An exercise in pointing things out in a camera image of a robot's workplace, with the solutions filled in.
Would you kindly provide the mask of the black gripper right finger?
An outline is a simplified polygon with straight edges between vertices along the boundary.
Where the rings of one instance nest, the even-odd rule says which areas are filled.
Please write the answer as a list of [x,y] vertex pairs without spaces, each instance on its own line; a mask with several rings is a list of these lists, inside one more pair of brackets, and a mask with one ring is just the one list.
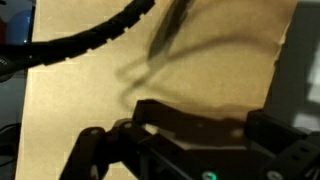
[[305,133],[254,110],[247,115],[244,134],[274,155],[260,168],[259,180],[319,180],[319,131]]

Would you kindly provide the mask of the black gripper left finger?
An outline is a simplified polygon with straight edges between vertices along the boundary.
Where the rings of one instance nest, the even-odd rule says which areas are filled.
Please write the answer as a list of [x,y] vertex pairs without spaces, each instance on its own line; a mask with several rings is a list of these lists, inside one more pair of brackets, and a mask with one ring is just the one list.
[[117,162],[138,180],[247,180],[243,140],[231,137],[242,127],[139,100],[110,130],[82,130],[59,180],[103,180]]

